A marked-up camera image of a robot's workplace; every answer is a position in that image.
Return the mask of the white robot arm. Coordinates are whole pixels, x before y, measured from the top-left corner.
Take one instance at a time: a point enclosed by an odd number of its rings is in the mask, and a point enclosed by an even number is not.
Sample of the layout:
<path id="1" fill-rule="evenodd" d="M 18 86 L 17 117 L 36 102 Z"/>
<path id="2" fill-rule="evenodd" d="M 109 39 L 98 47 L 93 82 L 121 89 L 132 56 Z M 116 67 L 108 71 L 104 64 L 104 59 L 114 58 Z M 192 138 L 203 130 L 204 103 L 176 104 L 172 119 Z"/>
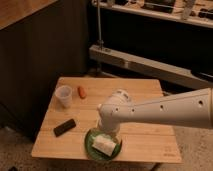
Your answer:
<path id="1" fill-rule="evenodd" d="M 129 94 L 116 90 L 98 106 L 101 131 L 117 134 L 121 123 L 151 123 L 213 129 L 213 88 L 133 103 Z"/>

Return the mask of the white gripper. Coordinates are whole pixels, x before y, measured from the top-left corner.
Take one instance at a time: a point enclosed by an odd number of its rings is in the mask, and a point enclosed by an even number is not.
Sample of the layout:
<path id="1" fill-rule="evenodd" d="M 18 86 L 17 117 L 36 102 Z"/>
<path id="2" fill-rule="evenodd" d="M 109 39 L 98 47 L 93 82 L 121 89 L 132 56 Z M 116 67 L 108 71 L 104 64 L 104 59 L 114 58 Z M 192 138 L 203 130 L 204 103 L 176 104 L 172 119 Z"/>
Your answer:
<path id="1" fill-rule="evenodd" d="M 120 121 L 113 117 L 101 116 L 98 121 L 98 128 L 106 134 L 116 135 L 120 130 Z"/>

